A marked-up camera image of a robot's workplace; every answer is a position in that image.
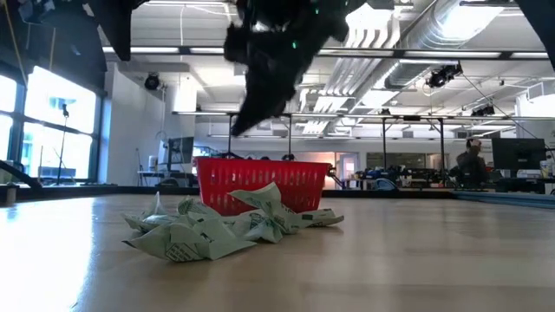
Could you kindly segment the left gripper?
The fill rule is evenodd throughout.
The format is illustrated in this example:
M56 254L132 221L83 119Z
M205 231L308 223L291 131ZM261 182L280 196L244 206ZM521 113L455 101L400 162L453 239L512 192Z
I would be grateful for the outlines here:
M274 87L289 100L323 45L348 34L348 0L232 0L240 25L226 30L224 58L243 64L257 78L257 91ZM260 122L279 117L285 101L245 101L232 125L237 137Z

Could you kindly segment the green-white stevia packet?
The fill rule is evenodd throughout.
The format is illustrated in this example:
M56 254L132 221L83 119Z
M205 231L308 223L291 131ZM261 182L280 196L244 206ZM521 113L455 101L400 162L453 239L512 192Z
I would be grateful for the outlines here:
M301 213L300 216L300 227L302 228L326 227L341 223L344 220L343 215L336 215L331 209L307 211Z
M247 241L279 243L284 235L264 212L245 212L233 219L232 231Z
M180 215L186 215L194 220L200 220L201 218L221 218L221 215L213 208L192 197L182 199L177 205L177 212Z
M237 237L216 218L194 224L182 218L158 225L146 234L124 241L124 244L175 263L217 260L256 245Z
M230 192L230 195L256 210L263 211L283 234L295 234L306 227L302 216L282 203L281 192L274 182L256 191L236 190Z
M141 233L147 233L160 225L170 224L177 219L175 215L170 214L164 208L159 192L155 194L153 202L146 211L139 215L122 213L121 216L131 229Z

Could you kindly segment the red plastic basket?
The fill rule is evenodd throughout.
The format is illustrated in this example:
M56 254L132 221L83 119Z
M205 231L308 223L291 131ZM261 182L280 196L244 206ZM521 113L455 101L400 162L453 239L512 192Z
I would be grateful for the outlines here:
M223 216L251 207L231 196L237 190L256 191L274 183L281 202L294 212L314 211L322 197L331 165L317 162L198 157L200 198Z

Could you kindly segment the dark monitor on stand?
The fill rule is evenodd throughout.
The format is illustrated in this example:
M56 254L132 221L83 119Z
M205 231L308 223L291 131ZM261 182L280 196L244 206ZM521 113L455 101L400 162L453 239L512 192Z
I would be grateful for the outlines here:
M193 158L194 137L169 139L167 160L171 164L190 164Z

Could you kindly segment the overhead rig beam with lights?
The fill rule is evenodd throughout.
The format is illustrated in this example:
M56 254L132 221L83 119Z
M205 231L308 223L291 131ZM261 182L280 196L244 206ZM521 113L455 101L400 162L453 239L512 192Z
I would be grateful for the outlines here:
M223 55L221 47L193 46L137 46L131 48L135 55ZM323 48L318 57L383 58L383 59L448 59L448 60L501 60L501 61L548 61L545 51L510 50L438 50L438 49L353 49Z

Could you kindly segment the thin black floor stand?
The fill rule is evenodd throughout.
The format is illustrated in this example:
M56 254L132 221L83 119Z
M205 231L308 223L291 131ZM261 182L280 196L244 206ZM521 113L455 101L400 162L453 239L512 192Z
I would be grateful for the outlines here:
M59 164L58 164L57 175L56 175L56 183L55 183L56 186L59 186L61 184L61 177L62 177L63 154L64 154L65 138L66 138L66 132L67 132L67 124L69 119L69 111L67 106L68 106L67 103L63 102L62 116L64 118L64 123L63 123L63 129L62 129L62 143L61 143L60 153L58 155Z

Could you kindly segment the person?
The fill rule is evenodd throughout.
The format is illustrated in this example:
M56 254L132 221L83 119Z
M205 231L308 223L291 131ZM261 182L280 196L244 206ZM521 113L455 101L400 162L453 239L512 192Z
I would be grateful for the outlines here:
M460 182L465 188L482 188L488 179L485 160L480 156L481 141L469 139L466 151L456 157Z

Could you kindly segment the black curved bar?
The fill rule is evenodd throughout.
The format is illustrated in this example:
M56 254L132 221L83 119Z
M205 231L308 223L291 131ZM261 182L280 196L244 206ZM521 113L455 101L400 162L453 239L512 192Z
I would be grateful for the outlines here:
M13 165L10 165L7 161L0 160L0 169L11 174L16 179L19 179L24 184L28 185L31 189L38 190L42 188L42 184L34 178L31 178L28 174L18 170Z

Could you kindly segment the black computer monitor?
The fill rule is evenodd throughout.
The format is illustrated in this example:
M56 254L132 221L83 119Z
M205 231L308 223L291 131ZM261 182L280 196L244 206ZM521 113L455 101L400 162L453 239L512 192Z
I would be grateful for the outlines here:
M545 160L543 139L492 139L493 165L496 170L539 170Z

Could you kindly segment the black aluminium table frame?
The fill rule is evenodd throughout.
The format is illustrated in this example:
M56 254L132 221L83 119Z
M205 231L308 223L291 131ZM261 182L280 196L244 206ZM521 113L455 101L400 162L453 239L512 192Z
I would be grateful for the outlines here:
M191 195L200 196L199 188L181 187L143 187L143 186L56 186L31 189L20 185L0 185L0 204L5 204L9 190L14 190L16 200L47 200L59 198L86 198L105 195ZM456 199L453 192L445 189L439 191L361 191L361 190L323 190L321 198L393 198L393 199Z

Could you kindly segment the small dark post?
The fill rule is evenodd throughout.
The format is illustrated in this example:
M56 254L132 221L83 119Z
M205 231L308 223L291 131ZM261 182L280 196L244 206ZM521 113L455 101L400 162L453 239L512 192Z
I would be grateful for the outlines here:
M13 205L16 202L16 195L19 186L14 183L8 183L7 185L3 186L5 190L5 200L4 203L6 205Z

